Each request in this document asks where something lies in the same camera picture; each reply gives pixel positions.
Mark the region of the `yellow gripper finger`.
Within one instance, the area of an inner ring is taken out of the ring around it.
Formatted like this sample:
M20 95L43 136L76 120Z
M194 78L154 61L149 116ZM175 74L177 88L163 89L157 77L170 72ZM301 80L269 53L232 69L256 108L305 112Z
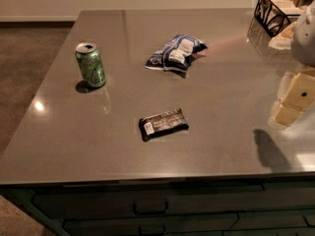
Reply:
M269 46L277 50L290 50L296 22L291 23L269 41Z
M286 72L271 110L271 121L277 125L289 127L314 103L314 73Z

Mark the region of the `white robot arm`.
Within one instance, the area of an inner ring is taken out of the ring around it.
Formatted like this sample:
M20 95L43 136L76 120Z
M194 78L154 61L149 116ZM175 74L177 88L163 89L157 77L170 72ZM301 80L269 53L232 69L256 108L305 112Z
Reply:
M292 125L315 103L315 1L296 22L273 37L269 46L290 50L300 64L296 72L286 72L281 80L270 123L284 129Z

